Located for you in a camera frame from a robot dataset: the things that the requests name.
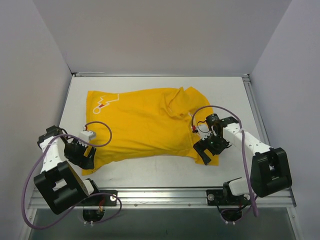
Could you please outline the yellow pillowcase with print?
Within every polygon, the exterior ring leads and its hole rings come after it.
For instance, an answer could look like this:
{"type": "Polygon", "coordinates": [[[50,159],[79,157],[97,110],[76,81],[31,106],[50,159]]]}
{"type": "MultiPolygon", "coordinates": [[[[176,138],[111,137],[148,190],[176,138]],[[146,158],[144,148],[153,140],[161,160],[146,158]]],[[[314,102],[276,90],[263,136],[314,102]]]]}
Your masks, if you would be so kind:
{"type": "Polygon", "coordinates": [[[193,145],[200,136],[192,132],[213,114],[203,108],[210,102],[197,89],[153,88],[124,93],[88,91],[86,121],[96,133],[91,141],[99,145],[94,168],[83,170],[87,176],[112,162],[160,155],[189,157],[203,164],[193,145]]]}

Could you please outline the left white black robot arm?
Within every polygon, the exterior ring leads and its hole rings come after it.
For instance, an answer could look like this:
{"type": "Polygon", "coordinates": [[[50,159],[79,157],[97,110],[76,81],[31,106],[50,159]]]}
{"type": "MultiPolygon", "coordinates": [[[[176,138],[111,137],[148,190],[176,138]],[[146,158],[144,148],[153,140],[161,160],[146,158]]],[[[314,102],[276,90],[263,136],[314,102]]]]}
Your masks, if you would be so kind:
{"type": "Polygon", "coordinates": [[[83,200],[90,206],[101,201],[95,182],[89,178],[82,180],[70,165],[73,163],[85,170],[94,167],[96,148],[92,147],[88,155],[85,152],[87,142],[94,139],[96,133],[84,130],[79,133],[80,140],[71,142],[63,133],[62,128],[53,125],[38,138],[37,144],[46,155],[40,174],[33,178],[35,186],[56,215],[83,200]]]}

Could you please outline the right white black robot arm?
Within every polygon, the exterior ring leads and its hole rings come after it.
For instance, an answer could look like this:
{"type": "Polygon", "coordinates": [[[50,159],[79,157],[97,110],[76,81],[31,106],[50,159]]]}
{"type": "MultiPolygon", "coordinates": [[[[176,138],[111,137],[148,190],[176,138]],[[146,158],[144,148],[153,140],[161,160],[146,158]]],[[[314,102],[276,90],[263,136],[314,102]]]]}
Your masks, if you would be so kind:
{"type": "Polygon", "coordinates": [[[251,160],[251,168],[245,169],[245,177],[226,183],[222,191],[222,200],[232,205],[240,196],[255,194],[263,198],[292,186],[292,176],[286,151],[273,148],[243,129],[235,117],[219,118],[213,113],[201,121],[192,124],[193,133],[199,134],[199,141],[193,145],[203,163],[212,161],[208,154],[220,155],[230,147],[241,150],[246,159],[251,160]]]}

